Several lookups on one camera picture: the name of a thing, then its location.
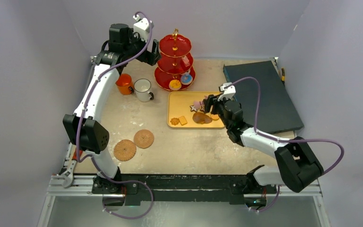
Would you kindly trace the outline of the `white star cookie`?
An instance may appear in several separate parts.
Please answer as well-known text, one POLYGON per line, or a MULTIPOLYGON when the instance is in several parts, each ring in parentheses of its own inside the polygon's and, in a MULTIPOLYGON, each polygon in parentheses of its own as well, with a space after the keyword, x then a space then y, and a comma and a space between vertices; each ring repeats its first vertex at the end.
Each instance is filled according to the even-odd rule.
POLYGON ((197 105, 190 105, 191 112, 198 112, 200 110, 200 106, 197 105))

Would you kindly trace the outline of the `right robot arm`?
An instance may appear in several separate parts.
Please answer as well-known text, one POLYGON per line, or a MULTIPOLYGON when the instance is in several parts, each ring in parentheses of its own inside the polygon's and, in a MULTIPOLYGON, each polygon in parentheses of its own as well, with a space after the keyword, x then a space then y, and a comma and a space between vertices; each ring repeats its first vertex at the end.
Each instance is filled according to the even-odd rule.
POLYGON ((218 115, 229 139, 242 147, 256 149, 277 161, 277 167, 260 166, 246 180, 251 192, 265 185, 281 184, 293 192, 301 192, 324 174, 324 168, 311 147, 301 137, 288 140, 264 133, 246 123, 241 104, 232 99, 209 95, 203 100, 204 112, 218 115))

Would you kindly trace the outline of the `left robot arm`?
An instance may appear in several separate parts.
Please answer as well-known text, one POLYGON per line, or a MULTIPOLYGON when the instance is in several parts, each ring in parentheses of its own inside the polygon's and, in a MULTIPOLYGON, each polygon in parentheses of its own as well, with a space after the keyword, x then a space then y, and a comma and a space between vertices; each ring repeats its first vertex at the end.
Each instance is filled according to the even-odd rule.
POLYGON ((147 51, 152 28, 152 22, 146 18, 136 22, 133 28, 126 24, 111 25, 109 40, 104 44, 108 49, 102 49, 97 55, 94 74, 81 103, 73 114, 64 115, 62 120, 70 142, 76 146, 76 157, 61 174, 64 188, 73 183, 76 163, 89 157, 97 167, 97 175, 105 179, 104 188, 109 193, 121 190, 120 169, 108 151, 109 132, 100 124, 101 116, 109 92, 128 62, 138 59, 155 65, 160 59, 157 40, 153 42, 152 51, 147 51))

